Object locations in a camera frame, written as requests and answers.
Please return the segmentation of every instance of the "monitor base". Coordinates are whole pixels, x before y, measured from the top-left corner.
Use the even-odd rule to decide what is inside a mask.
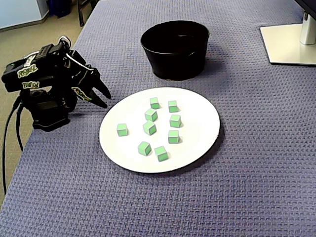
[[[316,66],[316,44],[300,43],[303,24],[261,27],[261,34],[272,64]]]

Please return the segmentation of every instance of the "black bowl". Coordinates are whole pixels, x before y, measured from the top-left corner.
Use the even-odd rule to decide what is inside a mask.
[[[141,44],[157,77],[185,80],[203,71],[208,38],[199,23],[169,21],[148,29]]]

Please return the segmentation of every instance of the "green cube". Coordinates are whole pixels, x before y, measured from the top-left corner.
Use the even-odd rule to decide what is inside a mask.
[[[169,131],[168,142],[169,143],[179,143],[180,142],[179,132],[175,131],[175,130]]]
[[[171,115],[170,127],[180,127],[180,126],[181,126],[181,117],[180,117],[180,115]]]
[[[119,123],[117,126],[117,132],[120,137],[127,136],[128,130],[127,130],[126,123]]]
[[[157,111],[153,109],[148,109],[145,113],[146,120],[150,120],[151,122],[156,121],[158,118]]]
[[[148,120],[147,123],[143,125],[143,129],[148,135],[153,135],[157,131],[156,125],[150,120]]]
[[[157,97],[150,98],[150,107],[155,110],[160,108]]]
[[[177,106],[177,101],[173,100],[173,101],[169,101],[168,102],[168,106],[169,106],[169,112],[170,113],[174,113],[174,112],[178,112],[179,108]]]
[[[138,146],[139,154],[142,154],[144,156],[148,156],[148,154],[150,153],[151,150],[152,150],[152,148],[150,147],[150,144],[148,142],[142,142]]]
[[[168,159],[168,153],[163,146],[155,148],[155,153],[156,153],[159,161],[163,161],[163,160]]]

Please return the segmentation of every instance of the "white plate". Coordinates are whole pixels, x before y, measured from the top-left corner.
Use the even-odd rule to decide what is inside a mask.
[[[150,98],[157,97],[160,109],[152,136],[143,130]],[[176,100],[180,112],[169,113],[168,101]],[[172,128],[171,115],[180,115],[183,126]],[[118,123],[126,123],[129,135],[119,137]],[[100,127],[100,143],[105,154],[119,166],[141,173],[161,173],[184,167],[204,155],[214,144],[220,127],[215,107],[203,96],[176,87],[160,87],[137,92],[113,106]],[[169,130],[178,130],[182,142],[168,143]],[[138,153],[141,142],[148,142],[152,151],[146,157]],[[164,146],[169,159],[159,162],[154,148]]]

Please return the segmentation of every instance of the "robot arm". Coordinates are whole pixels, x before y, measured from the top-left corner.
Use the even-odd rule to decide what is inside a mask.
[[[73,88],[78,98],[106,108],[107,105],[92,90],[95,87],[111,98],[98,70],[85,66],[85,60],[77,51],[69,49],[70,43],[65,38],[61,38],[57,45],[49,44],[7,65],[2,76],[5,88],[13,92],[47,86],[68,87]]]
[[[70,40],[63,36],[57,45],[49,44],[40,51],[10,63],[2,76],[8,92],[19,91],[22,105],[33,117],[33,127],[52,131],[69,123],[77,98],[102,108],[106,103],[93,88],[111,98],[108,88],[100,80],[96,68],[86,65]],[[40,89],[51,86],[51,89]]]

